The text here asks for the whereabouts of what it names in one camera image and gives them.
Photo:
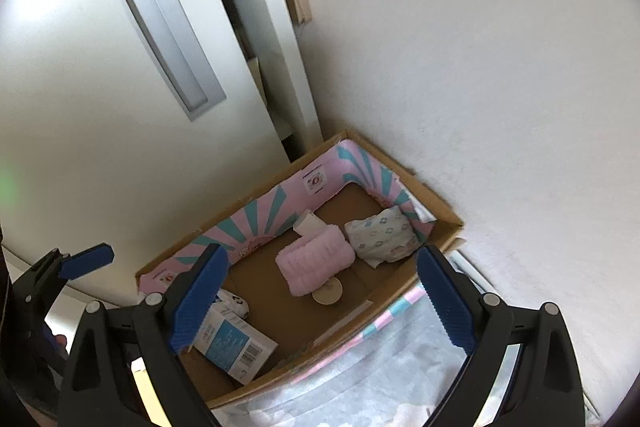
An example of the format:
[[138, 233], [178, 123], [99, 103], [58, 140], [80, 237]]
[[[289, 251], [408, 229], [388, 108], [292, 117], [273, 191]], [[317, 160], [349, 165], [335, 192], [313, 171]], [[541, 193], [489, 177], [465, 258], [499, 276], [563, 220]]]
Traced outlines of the white blue Super Deer box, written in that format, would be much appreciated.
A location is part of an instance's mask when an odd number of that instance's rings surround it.
[[219, 301], [205, 315], [193, 347], [238, 383], [248, 385], [279, 345]]

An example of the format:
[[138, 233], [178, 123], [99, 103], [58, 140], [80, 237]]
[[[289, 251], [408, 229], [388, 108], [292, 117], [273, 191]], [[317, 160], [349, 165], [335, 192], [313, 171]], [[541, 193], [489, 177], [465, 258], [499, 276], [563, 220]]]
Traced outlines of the floral white sock bundle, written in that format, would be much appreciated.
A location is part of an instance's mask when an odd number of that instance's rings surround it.
[[384, 209], [375, 216], [349, 221], [344, 230], [359, 259], [376, 269], [412, 255], [420, 241], [399, 207]]

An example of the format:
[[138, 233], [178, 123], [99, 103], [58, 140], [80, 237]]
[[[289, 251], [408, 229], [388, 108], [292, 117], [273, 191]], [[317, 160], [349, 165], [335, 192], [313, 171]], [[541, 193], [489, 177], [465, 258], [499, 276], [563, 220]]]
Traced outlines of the pink fluffy towel roll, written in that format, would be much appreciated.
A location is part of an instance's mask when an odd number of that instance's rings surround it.
[[293, 297], [308, 295], [356, 260], [352, 245], [337, 225], [300, 236], [279, 251], [277, 266]]

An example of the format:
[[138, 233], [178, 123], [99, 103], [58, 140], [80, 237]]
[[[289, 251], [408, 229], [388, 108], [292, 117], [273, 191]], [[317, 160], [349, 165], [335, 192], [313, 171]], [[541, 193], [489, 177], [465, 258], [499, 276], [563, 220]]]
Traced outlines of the floral light blue bedsheet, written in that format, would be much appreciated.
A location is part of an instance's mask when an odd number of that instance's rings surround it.
[[213, 413], [224, 426], [421, 426], [464, 361], [416, 285], [312, 373]]

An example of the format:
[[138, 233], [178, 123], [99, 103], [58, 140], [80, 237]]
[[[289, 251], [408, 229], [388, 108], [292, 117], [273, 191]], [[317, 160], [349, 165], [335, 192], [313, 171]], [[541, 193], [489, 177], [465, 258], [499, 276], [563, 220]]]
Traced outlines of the white black patterned packet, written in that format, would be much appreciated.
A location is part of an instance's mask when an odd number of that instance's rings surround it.
[[231, 311], [243, 320], [250, 314], [248, 303], [240, 296], [233, 294], [231, 291], [226, 291], [224, 288], [219, 289], [214, 305], [220, 309], [224, 308]]

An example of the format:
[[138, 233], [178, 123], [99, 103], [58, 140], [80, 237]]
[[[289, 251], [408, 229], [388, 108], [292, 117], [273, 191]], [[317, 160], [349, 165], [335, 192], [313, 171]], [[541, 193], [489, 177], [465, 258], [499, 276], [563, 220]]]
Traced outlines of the white sliding closet door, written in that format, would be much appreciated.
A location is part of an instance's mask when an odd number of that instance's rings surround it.
[[1, 225], [36, 260], [105, 242], [78, 282], [132, 303], [136, 272], [321, 142], [284, 0], [177, 0], [224, 91], [186, 109], [126, 0], [1, 0]]

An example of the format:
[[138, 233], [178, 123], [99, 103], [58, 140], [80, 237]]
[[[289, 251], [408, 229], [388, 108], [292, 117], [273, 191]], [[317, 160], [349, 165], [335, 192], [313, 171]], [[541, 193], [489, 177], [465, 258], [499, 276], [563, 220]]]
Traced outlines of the round wooden disc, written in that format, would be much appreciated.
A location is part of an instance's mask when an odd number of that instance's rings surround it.
[[311, 293], [316, 303], [322, 306], [332, 306], [343, 296], [343, 285], [337, 277], [331, 277], [321, 287]]

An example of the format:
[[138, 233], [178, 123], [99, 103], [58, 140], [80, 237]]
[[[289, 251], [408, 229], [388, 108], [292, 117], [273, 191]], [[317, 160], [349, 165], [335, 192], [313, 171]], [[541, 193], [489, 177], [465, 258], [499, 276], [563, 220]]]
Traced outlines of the pink lined cardboard box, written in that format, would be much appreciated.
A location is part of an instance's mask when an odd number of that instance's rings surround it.
[[145, 265], [143, 294], [162, 293], [208, 246], [227, 251], [224, 288], [276, 347], [224, 369], [198, 348], [186, 371], [223, 407], [318, 371], [392, 318], [416, 285], [416, 250], [447, 247], [462, 220], [382, 150], [344, 131]]

